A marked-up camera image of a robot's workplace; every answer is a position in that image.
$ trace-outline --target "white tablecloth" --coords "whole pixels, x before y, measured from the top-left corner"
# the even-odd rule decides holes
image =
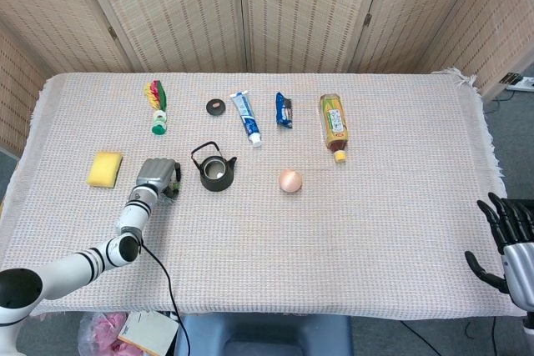
[[[167,92],[168,132],[151,133],[143,85]],[[182,163],[182,190],[161,203],[145,243],[164,262],[179,309],[342,313],[380,318],[521,314],[471,273],[470,249],[501,271],[476,207],[505,195],[481,100],[446,75],[108,74],[50,79],[0,223],[3,268],[32,267],[114,236],[146,158]],[[252,148],[229,95],[249,90],[263,146]],[[275,94],[293,99],[294,128],[275,123]],[[321,94],[338,93],[350,132],[335,165],[320,132]],[[209,116],[211,98],[226,113]],[[190,152],[216,141],[237,156],[222,193],[199,181]],[[124,159],[114,189],[90,188],[98,151]],[[199,155],[202,160],[208,152]],[[282,193],[284,168],[300,192]],[[146,254],[38,312],[171,309],[164,274]]]

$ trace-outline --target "sponge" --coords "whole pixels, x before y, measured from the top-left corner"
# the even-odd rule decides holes
[[[118,152],[98,152],[94,157],[87,183],[91,187],[113,188],[123,155]]]

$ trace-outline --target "blue toothpaste tube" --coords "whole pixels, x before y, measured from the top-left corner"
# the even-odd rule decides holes
[[[293,127],[291,99],[284,98],[284,95],[280,92],[276,93],[276,122],[287,128]]]
[[[257,148],[261,146],[261,135],[259,134],[258,124],[256,124],[254,113],[252,113],[252,107],[250,106],[247,93],[249,91],[237,92],[230,95],[230,98],[234,102],[235,107],[237,107],[244,125],[244,130],[247,132],[250,142],[252,142],[252,147]]]

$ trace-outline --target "power strip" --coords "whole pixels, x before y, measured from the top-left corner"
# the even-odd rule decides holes
[[[515,85],[508,85],[506,89],[509,91],[534,92],[534,77],[523,77],[521,81]]]

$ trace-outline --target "floor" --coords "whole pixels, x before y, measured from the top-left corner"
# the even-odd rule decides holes
[[[511,93],[503,93],[499,98],[510,96]],[[510,100],[491,102],[486,106],[488,126],[510,198],[534,198],[533,111],[534,93],[515,93]],[[14,166],[12,159],[0,153],[0,198]],[[31,319],[19,336],[19,351],[28,355],[77,354],[81,315],[62,313],[48,316],[43,321]],[[492,318],[464,318],[407,323],[444,356],[476,356],[492,354],[492,322]],[[398,321],[354,318],[353,335],[358,356],[436,354]],[[527,354],[519,318],[500,317],[496,320],[496,346],[500,356]]]

